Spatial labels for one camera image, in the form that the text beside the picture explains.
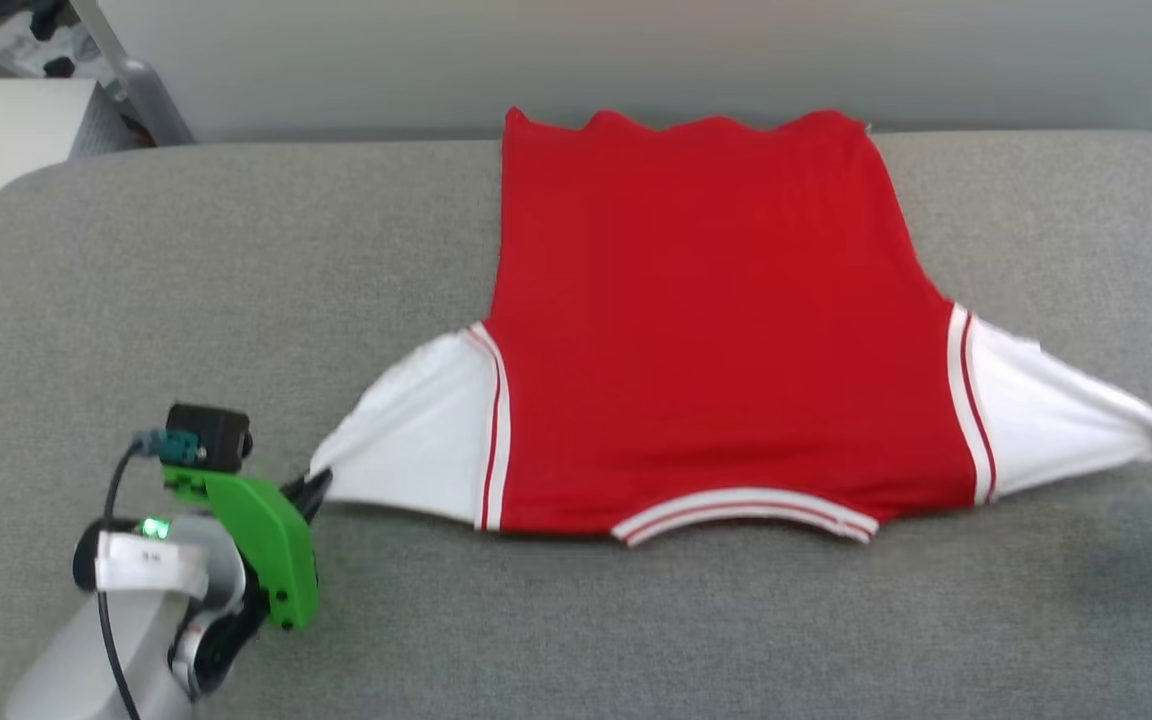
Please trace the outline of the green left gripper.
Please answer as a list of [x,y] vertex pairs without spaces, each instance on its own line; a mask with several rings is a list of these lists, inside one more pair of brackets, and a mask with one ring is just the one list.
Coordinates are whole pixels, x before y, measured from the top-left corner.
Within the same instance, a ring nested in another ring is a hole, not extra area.
[[179,501],[206,507],[236,544],[268,598],[270,624],[303,630],[319,611],[314,523],[333,471],[306,471],[282,486],[198,468],[164,465],[165,487]]

